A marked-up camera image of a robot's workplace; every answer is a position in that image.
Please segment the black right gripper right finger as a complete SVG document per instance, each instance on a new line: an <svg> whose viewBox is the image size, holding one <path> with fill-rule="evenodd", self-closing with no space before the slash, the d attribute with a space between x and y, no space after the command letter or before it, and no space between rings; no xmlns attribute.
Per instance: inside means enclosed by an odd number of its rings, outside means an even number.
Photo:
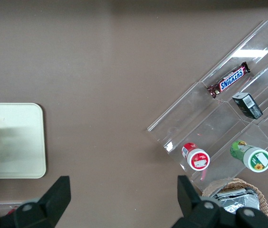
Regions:
<svg viewBox="0 0 268 228"><path fill-rule="evenodd" d="M208 200L201 200L186 175L177 178L177 199L183 216L173 228L218 228L219 207Z"/></svg>

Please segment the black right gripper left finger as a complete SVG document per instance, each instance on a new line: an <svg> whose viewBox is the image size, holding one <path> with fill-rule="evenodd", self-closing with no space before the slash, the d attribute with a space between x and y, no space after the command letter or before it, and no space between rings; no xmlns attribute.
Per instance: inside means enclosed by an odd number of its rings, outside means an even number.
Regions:
<svg viewBox="0 0 268 228"><path fill-rule="evenodd" d="M70 177L61 176L38 200L14 212L17 228L54 228L71 201Z"/></svg>

